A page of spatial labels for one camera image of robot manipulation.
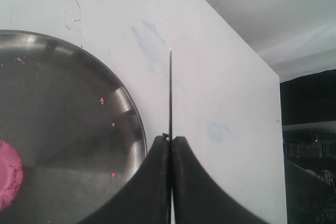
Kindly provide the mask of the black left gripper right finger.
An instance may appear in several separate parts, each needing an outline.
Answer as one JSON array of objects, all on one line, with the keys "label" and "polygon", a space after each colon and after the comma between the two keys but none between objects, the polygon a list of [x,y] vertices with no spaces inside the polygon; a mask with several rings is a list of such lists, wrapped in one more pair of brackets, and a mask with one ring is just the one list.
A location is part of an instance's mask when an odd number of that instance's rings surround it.
[{"label": "black left gripper right finger", "polygon": [[215,183],[185,137],[176,137],[171,148],[176,223],[265,223]]}]

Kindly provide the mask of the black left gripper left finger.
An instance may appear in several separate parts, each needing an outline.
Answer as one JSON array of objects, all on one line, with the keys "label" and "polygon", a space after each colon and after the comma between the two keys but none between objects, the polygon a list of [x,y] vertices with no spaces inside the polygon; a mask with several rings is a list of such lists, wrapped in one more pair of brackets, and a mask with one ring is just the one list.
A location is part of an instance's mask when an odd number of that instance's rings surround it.
[{"label": "black left gripper left finger", "polygon": [[132,178],[81,223],[170,223],[170,143],[159,135]]}]

